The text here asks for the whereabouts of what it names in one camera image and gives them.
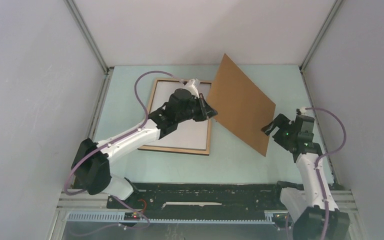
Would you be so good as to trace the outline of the brown cardboard backing board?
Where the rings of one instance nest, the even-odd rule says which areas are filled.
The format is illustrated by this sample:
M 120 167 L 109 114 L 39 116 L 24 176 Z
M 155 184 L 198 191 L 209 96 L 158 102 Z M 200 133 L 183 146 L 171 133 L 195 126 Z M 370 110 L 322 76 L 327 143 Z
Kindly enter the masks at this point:
M 225 53 L 206 102 L 215 120 L 257 151 L 267 155 L 269 137 L 262 132 L 273 119 L 276 104 Z

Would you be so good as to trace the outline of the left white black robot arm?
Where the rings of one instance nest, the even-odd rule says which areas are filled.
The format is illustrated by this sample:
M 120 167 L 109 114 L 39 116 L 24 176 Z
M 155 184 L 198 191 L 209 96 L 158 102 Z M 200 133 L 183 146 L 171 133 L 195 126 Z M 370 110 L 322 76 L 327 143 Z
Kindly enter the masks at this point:
M 100 142 L 90 138 L 83 140 L 71 166 L 71 174 L 80 182 L 81 193 L 112 195 L 125 208 L 133 208 L 138 202 L 137 189 L 126 177 L 118 176 L 111 170 L 115 162 L 144 145 L 166 137 L 176 131 L 180 123 L 189 120 L 204 122 L 217 114 L 203 94 L 193 95 L 185 88 L 178 88 L 168 101 L 147 113 L 143 122 L 130 130 Z

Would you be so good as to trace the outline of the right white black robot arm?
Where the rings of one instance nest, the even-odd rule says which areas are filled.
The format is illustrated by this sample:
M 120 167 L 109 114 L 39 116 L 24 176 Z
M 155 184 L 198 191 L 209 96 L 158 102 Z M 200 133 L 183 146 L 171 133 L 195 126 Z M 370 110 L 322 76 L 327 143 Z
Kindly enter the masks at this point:
M 273 130 L 273 140 L 292 154 L 305 195 L 293 187 L 284 187 L 271 194 L 271 204 L 277 209 L 288 210 L 292 220 L 294 240 L 344 240 L 350 218 L 340 211 L 330 191 L 322 163 L 321 146 L 314 142 L 315 119 L 302 114 L 295 120 L 285 115 L 277 115 L 261 130 L 269 136 Z

